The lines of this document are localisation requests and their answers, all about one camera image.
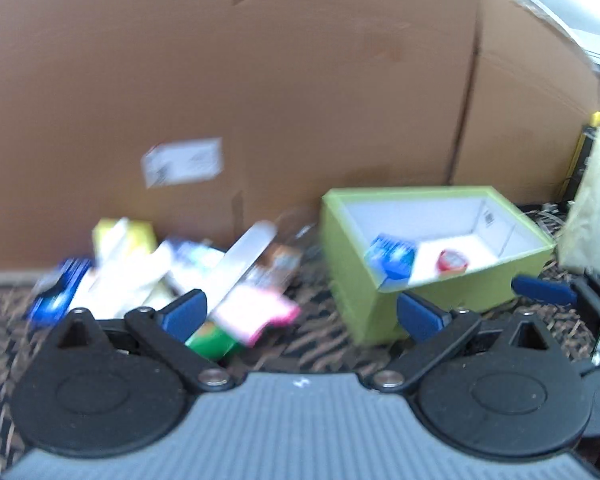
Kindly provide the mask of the pink white packet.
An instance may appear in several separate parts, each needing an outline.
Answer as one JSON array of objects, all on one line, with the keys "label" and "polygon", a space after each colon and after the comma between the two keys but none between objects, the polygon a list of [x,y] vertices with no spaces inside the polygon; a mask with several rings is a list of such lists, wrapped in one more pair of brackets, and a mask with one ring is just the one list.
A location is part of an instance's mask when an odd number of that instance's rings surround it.
[{"label": "pink white packet", "polygon": [[238,284],[210,318],[238,344],[253,347],[268,328],[289,326],[299,314],[298,304],[276,290]]}]

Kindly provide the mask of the red tape roll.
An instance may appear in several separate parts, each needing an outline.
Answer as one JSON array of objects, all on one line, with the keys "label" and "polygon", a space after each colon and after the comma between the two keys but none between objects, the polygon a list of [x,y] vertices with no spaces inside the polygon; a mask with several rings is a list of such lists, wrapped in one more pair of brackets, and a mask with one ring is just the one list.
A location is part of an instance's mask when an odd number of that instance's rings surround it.
[{"label": "red tape roll", "polygon": [[436,263],[437,271],[441,275],[462,274],[466,272],[468,266],[467,258],[451,249],[442,250]]}]

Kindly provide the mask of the green storage box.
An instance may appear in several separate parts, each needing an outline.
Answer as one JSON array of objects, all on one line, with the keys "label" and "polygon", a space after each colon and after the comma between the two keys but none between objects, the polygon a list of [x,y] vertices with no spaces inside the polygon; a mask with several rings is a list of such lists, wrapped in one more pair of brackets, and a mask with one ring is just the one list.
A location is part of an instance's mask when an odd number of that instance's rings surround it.
[{"label": "green storage box", "polygon": [[[515,275],[539,275],[555,247],[553,237],[490,186],[334,188],[322,198],[320,228],[332,296],[360,346],[406,338],[396,318],[400,292],[443,310],[486,312],[513,298]],[[418,245],[407,284],[381,285],[382,275],[365,261],[380,233]],[[438,273],[445,249],[467,258],[465,273]]]}]

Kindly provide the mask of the white shipping label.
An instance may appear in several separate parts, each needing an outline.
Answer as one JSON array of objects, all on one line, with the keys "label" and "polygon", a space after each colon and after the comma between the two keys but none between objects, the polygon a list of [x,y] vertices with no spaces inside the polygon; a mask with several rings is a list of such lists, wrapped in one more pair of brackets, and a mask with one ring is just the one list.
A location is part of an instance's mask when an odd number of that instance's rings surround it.
[{"label": "white shipping label", "polygon": [[206,182],[224,169],[221,138],[158,144],[140,160],[146,188]]}]

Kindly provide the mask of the yellow box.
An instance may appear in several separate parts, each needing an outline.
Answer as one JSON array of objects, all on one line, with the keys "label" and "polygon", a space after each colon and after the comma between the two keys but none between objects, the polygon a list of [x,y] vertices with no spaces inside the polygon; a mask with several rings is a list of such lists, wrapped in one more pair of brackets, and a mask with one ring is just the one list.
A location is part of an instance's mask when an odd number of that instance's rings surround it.
[{"label": "yellow box", "polygon": [[100,219],[92,231],[95,261],[99,266],[109,260],[135,254],[151,254],[158,246],[150,222]]}]

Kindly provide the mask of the patterned black rug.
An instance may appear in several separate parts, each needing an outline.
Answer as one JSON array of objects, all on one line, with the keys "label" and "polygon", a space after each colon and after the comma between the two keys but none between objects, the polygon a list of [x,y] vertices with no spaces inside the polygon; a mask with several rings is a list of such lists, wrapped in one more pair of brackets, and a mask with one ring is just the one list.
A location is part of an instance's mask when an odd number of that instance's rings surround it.
[{"label": "patterned black rug", "polygon": [[[270,328],[250,349],[230,350],[222,361],[232,373],[357,372],[368,376],[412,346],[409,340],[375,347],[355,344],[337,311],[326,266],[316,250],[304,258],[286,294],[299,301],[299,317],[291,326]],[[27,318],[31,301],[29,286],[0,285],[0,472],[26,450],[12,423],[9,402],[16,381],[47,336],[44,328],[33,326]],[[588,310],[520,298],[487,313],[482,326],[499,328],[517,313],[542,321],[570,360],[592,358],[600,322]]]}]

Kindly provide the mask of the blue medicine box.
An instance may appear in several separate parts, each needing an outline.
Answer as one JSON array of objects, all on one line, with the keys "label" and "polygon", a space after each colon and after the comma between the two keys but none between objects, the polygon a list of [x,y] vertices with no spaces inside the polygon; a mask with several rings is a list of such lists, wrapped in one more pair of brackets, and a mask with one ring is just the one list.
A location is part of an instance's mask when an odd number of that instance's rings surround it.
[{"label": "blue medicine box", "polygon": [[90,258],[69,258],[43,275],[33,287],[28,320],[36,327],[56,325],[69,310],[79,284],[92,267]]}]

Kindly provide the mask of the white paper packets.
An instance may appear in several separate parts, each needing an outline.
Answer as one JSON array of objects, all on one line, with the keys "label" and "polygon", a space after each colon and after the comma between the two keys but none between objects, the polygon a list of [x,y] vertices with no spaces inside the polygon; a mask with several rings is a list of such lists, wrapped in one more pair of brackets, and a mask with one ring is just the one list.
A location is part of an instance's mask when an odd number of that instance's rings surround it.
[{"label": "white paper packets", "polygon": [[202,289],[224,257],[206,244],[169,237],[154,252],[138,249],[112,256],[87,272],[69,304],[86,309],[94,318],[123,318],[137,307],[159,310],[192,289]]}]

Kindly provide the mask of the large brown cardboard box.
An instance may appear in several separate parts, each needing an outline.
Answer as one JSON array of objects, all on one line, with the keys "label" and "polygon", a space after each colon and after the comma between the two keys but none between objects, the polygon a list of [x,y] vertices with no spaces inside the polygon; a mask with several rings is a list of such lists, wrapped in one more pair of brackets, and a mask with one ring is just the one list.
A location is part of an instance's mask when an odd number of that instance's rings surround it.
[{"label": "large brown cardboard box", "polygon": [[[600,72],[519,0],[0,0],[0,270],[102,218],[230,244],[331,188],[491,185],[548,202]],[[154,146],[221,138],[211,181]]]}]

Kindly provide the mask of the cream fabric bag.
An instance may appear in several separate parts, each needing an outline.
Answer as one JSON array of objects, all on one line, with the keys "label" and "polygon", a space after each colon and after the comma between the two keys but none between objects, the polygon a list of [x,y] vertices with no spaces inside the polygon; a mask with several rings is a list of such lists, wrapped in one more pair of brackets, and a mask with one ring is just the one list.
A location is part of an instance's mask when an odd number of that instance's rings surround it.
[{"label": "cream fabric bag", "polygon": [[559,264],[571,272],[600,273],[600,128],[557,242]]}]

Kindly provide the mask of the blue white small box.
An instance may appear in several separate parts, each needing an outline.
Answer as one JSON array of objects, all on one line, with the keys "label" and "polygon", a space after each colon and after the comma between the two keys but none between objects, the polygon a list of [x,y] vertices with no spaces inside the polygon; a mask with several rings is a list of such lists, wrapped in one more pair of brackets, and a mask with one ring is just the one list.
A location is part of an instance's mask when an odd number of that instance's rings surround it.
[{"label": "blue white small box", "polygon": [[378,234],[366,250],[365,261],[382,275],[381,285],[407,284],[413,274],[418,245],[405,238]]}]

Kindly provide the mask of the green packet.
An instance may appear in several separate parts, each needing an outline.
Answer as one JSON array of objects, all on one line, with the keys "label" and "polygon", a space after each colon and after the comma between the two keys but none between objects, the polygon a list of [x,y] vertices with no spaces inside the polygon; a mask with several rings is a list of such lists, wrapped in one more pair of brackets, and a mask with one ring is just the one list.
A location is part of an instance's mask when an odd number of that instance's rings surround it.
[{"label": "green packet", "polygon": [[204,322],[187,339],[186,346],[213,362],[222,361],[242,348],[228,333],[211,321]]}]

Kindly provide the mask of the white tube package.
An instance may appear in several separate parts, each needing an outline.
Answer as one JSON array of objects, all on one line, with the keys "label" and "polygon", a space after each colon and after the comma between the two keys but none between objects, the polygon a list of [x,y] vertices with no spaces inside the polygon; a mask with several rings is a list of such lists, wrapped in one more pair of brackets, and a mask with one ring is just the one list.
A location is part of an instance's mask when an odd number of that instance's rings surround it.
[{"label": "white tube package", "polygon": [[208,313],[213,312],[242,277],[273,243],[276,225],[258,221],[242,234],[224,254],[218,265],[209,273],[204,293],[207,296]]}]

